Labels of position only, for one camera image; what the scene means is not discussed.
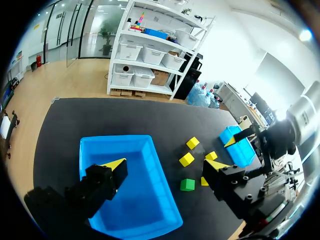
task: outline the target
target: green cube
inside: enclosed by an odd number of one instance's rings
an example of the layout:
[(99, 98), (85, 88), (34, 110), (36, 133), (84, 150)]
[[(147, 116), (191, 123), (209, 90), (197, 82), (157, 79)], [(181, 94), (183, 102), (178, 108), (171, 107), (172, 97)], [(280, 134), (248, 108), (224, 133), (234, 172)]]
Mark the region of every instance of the green cube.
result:
[(180, 190), (186, 192), (193, 191), (195, 190), (195, 184), (195, 180), (186, 178), (181, 181)]

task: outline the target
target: shelving unit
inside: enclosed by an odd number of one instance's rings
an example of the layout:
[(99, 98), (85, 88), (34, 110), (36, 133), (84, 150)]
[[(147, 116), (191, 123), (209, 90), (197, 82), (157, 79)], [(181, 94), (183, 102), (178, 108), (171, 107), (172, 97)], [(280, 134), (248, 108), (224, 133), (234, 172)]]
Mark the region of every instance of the shelving unit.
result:
[(117, 53), (117, 55), (115, 56), (115, 59), (113, 61), (115, 64), (126, 64), (126, 65), (131, 65), (131, 66), (149, 68), (149, 69), (157, 69), (157, 70), (164, 71), (167, 73), (177, 74), (179, 76), (182, 76), (182, 74), (183, 74), (183, 72), (165, 67), (162, 63), (160, 63), (160, 65), (146, 63), (141, 59), (140, 56), (138, 56), (136, 61), (131, 61), (131, 60), (119, 59), (118, 55), (119, 55), (119, 53)]
[(111, 83), (110, 85), (111, 89), (124, 89), (124, 90), (134, 90), (134, 91), (144, 91), (144, 92), (150, 92), (150, 93), (156, 93), (156, 94), (166, 94), (166, 95), (172, 95), (172, 90), (168, 86), (168, 84), (164, 86), (158, 86), (158, 85), (150, 85), (148, 88), (143, 88), (143, 87), (136, 87), (134, 84), (131, 82), (129, 86), (117, 86), (113, 85)]
[[(133, 9), (141, 9), (141, 13), (144, 10), (148, 10), (148, 11), (153, 11), (155, 14), (157, 14), (158, 16), (160, 15), (159, 18), (161, 18), (161, 16), (163, 16), (163, 18), (172, 18), (172, 26), (179, 25), (181, 28), (181, 25), (185, 26), (186, 29), (188, 29), (189, 33), (192, 33), (194, 28), (198, 28), (200, 29), (200, 32), (204, 32), (203, 36), (201, 39), (199, 39), (199, 43), (197, 45), (197, 47), (195, 49), (188, 49), (184, 46), (181, 46), (177, 43), (168, 41), (166, 39), (162, 39), (159, 37), (155, 37), (155, 36), (151, 36), (148, 34), (144, 34), (141, 32), (135, 32), (135, 31), (129, 31), (129, 30), (122, 30), (123, 25), (125, 24), (125, 22), (127, 21), (128, 18), (130, 18), (130, 13), (132, 12)], [(107, 94), (110, 94), (110, 90), (111, 89), (123, 89), (123, 90), (135, 90), (135, 91), (143, 91), (143, 92), (151, 92), (151, 93), (158, 93), (158, 94), (165, 94), (165, 95), (170, 95), (170, 100), (172, 100), (179, 88), (179, 86), (181, 85), (182, 81), (184, 80), (192, 62), (195, 60), (199, 49), (201, 48), (204, 40), (206, 39), (210, 29), (212, 28), (213, 24), (214, 24), (214, 17), (207, 17), (207, 19), (211, 19), (211, 22), (209, 25), (205, 26), (202, 25), (200, 22), (198, 22), (195, 18), (192, 18), (191, 16), (182, 14), (174, 9), (171, 9), (167, 6), (161, 5), (159, 3), (150, 1), (150, 0), (129, 0), (126, 9), (122, 15), (116, 36), (115, 36), (115, 40), (114, 40), (114, 44), (113, 44), (113, 50), (112, 50), (112, 54), (111, 54), (111, 59), (110, 59), (110, 67), (109, 67), (109, 73), (108, 73), (108, 81), (107, 81)], [(181, 52), (184, 53), (189, 53), (192, 55), (192, 58), (190, 59), (190, 61), (188, 62), (187, 66), (185, 67), (184, 72), (180, 72), (177, 70), (173, 70), (170, 68), (165, 67), (162, 63), (160, 63), (160, 65), (154, 65), (154, 64), (149, 64), (149, 63), (145, 63), (140, 56), (138, 56), (136, 61), (131, 61), (131, 60), (123, 60), (119, 58), (119, 53), (118, 53), (118, 48), (119, 48), (119, 43), (120, 43), (120, 38), (122, 37), (130, 37), (133, 36), (134, 38), (141, 38), (142, 40), (145, 41), (152, 41), (154, 42), (158, 42), (161, 45), (166, 45), (168, 48), (172, 48), (173, 49), (178, 49)], [(164, 71), (167, 73), (170, 73), (168, 80), (172, 80), (174, 81), (174, 89), (173, 91), (171, 90), (171, 88), (169, 87), (169, 82), (167, 82), (164, 86), (158, 86), (158, 85), (150, 85), (147, 88), (142, 88), (142, 87), (135, 87), (133, 82), (130, 83), (129, 86), (119, 86), (119, 85), (114, 85), (112, 84), (112, 78), (113, 78), (113, 68), (115, 64), (125, 64), (125, 65), (129, 65), (129, 66), (138, 66), (138, 67), (144, 67), (144, 68), (150, 68), (150, 69), (155, 69), (155, 70), (160, 70), (160, 71)]]

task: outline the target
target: white storage box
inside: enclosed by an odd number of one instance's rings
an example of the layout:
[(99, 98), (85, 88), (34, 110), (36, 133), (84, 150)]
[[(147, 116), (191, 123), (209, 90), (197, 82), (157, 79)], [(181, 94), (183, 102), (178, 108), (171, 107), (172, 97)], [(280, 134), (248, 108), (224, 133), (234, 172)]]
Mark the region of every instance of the white storage box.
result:
[(185, 31), (175, 30), (176, 41), (181, 46), (192, 50), (199, 41), (195, 36)]
[(134, 67), (133, 84), (135, 87), (148, 88), (154, 78), (155, 75), (150, 68)]
[(163, 65), (165, 65), (168, 69), (177, 71), (180, 69), (184, 61), (186, 61), (184, 58), (172, 55), (170, 53), (165, 54), (162, 59)]
[(143, 45), (142, 59), (147, 64), (159, 65), (167, 52), (151, 44)]
[(120, 59), (136, 61), (142, 48), (140, 43), (129, 40), (122, 41), (120, 42)]
[(117, 86), (129, 86), (132, 76), (135, 74), (134, 68), (132, 66), (129, 67), (127, 72), (124, 72), (124, 64), (116, 64), (114, 66), (113, 76), (112, 76), (112, 84)]
[(187, 4), (188, 2), (189, 0), (163, 0), (163, 3), (161, 4), (180, 13), (182, 8), (184, 8), (185, 4)]

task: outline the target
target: wooden pallet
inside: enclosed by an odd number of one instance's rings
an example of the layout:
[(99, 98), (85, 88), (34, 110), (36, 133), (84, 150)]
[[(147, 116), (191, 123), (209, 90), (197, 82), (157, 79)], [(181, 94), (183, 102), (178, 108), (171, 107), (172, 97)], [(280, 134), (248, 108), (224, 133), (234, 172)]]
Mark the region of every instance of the wooden pallet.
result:
[(132, 90), (121, 90), (121, 96), (132, 96)]
[(139, 96), (141, 98), (145, 98), (146, 92), (145, 91), (135, 91), (134, 95)]
[(121, 89), (111, 89), (110, 95), (120, 97), (121, 96)]

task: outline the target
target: blue box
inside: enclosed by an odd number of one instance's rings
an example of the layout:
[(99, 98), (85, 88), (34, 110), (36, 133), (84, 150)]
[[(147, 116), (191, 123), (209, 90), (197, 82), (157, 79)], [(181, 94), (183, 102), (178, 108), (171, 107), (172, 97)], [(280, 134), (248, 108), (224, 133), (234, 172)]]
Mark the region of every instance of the blue box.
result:
[(161, 31), (156, 31), (150, 28), (146, 28), (144, 31), (145, 34), (151, 35), (151, 36), (155, 36), (161, 39), (167, 39), (168, 34), (161, 32)]
[[(240, 133), (241, 131), (242, 130), (238, 125), (228, 126), (219, 137), (225, 145), (233, 135)], [(256, 153), (247, 138), (228, 146), (226, 150), (230, 154), (234, 164), (238, 165), (240, 168), (249, 166), (256, 157)]]
[(152, 239), (182, 224), (159, 158), (149, 135), (83, 137), (80, 179), (92, 164), (126, 158), (128, 175), (114, 198), (89, 219), (91, 227), (119, 239)]

